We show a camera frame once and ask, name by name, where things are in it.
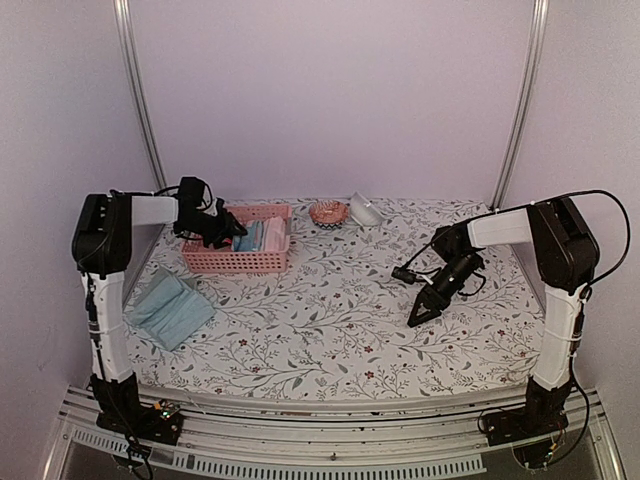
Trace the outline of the pink plastic basket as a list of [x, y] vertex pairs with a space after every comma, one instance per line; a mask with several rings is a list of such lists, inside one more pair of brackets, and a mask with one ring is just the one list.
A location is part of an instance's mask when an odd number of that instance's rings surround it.
[[230, 247], [205, 248], [201, 240], [185, 240], [181, 254], [193, 273], [276, 273], [287, 269], [291, 239], [293, 209], [289, 204], [232, 205], [228, 210], [242, 224], [281, 217], [284, 237], [281, 248], [275, 251], [235, 252]]

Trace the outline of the blue patterned towel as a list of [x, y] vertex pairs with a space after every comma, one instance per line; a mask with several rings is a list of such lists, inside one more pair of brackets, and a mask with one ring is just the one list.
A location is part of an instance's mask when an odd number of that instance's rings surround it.
[[234, 252], [258, 252], [264, 249], [268, 222], [251, 220], [245, 225], [246, 234], [234, 236], [231, 248]]

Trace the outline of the pink terry towel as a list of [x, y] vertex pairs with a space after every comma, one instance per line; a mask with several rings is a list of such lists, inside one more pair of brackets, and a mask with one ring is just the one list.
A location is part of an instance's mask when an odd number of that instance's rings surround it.
[[262, 250], [280, 252], [284, 250], [287, 223], [284, 218], [275, 216], [263, 222]]

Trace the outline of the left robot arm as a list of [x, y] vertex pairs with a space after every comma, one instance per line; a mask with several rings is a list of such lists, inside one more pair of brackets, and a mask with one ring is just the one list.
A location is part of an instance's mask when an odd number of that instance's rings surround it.
[[136, 382], [124, 339], [123, 287], [137, 226], [171, 225], [177, 236], [220, 249], [247, 230], [193, 176], [157, 192], [92, 193], [86, 196], [72, 239], [82, 277], [92, 343], [92, 380], [99, 387]]

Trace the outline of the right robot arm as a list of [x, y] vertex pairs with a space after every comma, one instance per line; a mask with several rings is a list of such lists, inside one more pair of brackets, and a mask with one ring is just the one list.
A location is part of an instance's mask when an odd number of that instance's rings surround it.
[[483, 267], [480, 251], [490, 246], [531, 244], [545, 285], [545, 330], [529, 388], [555, 392], [569, 387], [572, 358], [579, 347], [584, 303], [600, 252], [575, 203], [556, 197], [484, 214], [440, 227], [428, 246], [445, 261], [432, 277], [424, 277], [409, 315], [416, 327], [440, 316], [466, 280]]

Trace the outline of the floral table mat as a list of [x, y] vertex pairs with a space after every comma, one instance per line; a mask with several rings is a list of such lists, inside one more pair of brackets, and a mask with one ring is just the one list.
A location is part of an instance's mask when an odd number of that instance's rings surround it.
[[395, 280], [405, 262], [440, 265], [426, 249], [434, 230], [485, 208], [460, 200], [379, 199], [379, 226], [327, 231], [294, 199], [282, 273], [195, 274], [182, 241], [165, 228], [129, 297], [131, 312], [167, 271], [205, 297], [212, 318], [173, 350], [125, 328], [145, 385], [195, 393], [310, 401], [433, 397], [526, 383], [540, 350], [544, 313], [507, 246], [483, 253], [484, 269], [437, 319], [407, 320], [418, 287]]

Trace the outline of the plain teal folded towel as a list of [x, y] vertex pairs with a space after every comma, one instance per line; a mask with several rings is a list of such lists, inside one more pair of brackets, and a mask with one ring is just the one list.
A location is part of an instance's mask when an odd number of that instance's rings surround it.
[[177, 275], [160, 268], [136, 300], [127, 322], [173, 351], [214, 317], [212, 304]]

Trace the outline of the white tipped bowl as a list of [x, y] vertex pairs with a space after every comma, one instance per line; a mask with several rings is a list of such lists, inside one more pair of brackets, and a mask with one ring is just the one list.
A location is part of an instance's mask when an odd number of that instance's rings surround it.
[[372, 202], [359, 192], [355, 192], [350, 198], [349, 213], [351, 218], [362, 227], [375, 227], [384, 220]]

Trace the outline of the red patterned bowl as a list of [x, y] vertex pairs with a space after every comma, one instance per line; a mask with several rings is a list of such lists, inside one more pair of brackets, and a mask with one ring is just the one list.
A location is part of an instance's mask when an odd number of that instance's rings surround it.
[[337, 200], [319, 200], [311, 205], [309, 215], [315, 226], [321, 229], [339, 229], [345, 223], [349, 210]]

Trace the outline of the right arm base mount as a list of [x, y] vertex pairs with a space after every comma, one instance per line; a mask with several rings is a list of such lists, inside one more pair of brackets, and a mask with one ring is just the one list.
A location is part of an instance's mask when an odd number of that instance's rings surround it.
[[528, 392], [522, 407], [481, 414], [479, 431], [487, 438], [490, 446], [559, 432], [568, 426], [565, 401], [564, 394]]

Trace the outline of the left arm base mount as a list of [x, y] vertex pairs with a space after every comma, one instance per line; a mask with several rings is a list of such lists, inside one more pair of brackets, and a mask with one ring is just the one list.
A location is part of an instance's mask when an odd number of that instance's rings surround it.
[[100, 407], [96, 420], [98, 427], [123, 434], [127, 439], [144, 439], [173, 446], [178, 443], [184, 416], [178, 410], [167, 409], [169, 404], [164, 400], [159, 407], [144, 406], [139, 398], [135, 374], [122, 382], [102, 380], [93, 374], [90, 383]]

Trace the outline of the front aluminium rail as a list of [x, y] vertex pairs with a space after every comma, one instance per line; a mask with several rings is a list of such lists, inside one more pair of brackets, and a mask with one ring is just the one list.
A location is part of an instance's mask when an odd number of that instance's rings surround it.
[[490, 445], [478, 419], [519, 406], [520, 387], [454, 396], [294, 401], [142, 387], [141, 399], [179, 404], [174, 446], [150, 445], [158, 479], [623, 479], [598, 394], [572, 394], [558, 463], [528, 470], [514, 444]]

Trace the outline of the left aluminium frame post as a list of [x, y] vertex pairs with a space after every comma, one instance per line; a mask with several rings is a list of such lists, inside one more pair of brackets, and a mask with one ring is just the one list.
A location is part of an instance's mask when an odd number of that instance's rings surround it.
[[125, 72], [129, 82], [134, 110], [140, 126], [143, 144], [154, 183], [158, 189], [168, 186], [164, 168], [159, 156], [157, 142], [153, 132], [151, 117], [145, 98], [141, 70], [135, 44], [130, 2], [113, 1], [116, 28], [124, 61]]

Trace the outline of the aluminium frame post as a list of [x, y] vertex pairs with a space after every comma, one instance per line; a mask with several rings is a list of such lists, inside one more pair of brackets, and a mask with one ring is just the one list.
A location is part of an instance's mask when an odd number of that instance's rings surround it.
[[154, 183], [158, 189], [168, 186], [164, 168], [159, 156], [157, 142], [153, 132], [151, 117], [145, 98], [141, 70], [135, 44], [130, 2], [113, 1], [116, 28], [124, 61], [125, 72], [129, 82], [134, 110], [140, 126], [143, 144]]
[[536, 76], [541, 62], [548, 11], [548, 0], [535, 0], [533, 2], [522, 81], [505, 155], [499, 170], [497, 183], [491, 197], [490, 208], [492, 210], [500, 209], [504, 205], [509, 185], [515, 171], [520, 146], [524, 137], [528, 112], [534, 93]]

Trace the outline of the right aluminium frame post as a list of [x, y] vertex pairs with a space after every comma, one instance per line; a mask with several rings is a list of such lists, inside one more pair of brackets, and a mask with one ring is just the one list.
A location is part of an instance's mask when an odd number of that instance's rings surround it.
[[505, 155], [499, 170], [497, 183], [491, 197], [490, 208], [492, 210], [500, 209], [504, 205], [509, 185], [515, 171], [520, 146], [524, 137], [528, 112], [534, 93], [536, 76], [541, 62], [548, 11], [548, 0], [535, 0], [533, 2], [522, 81]]

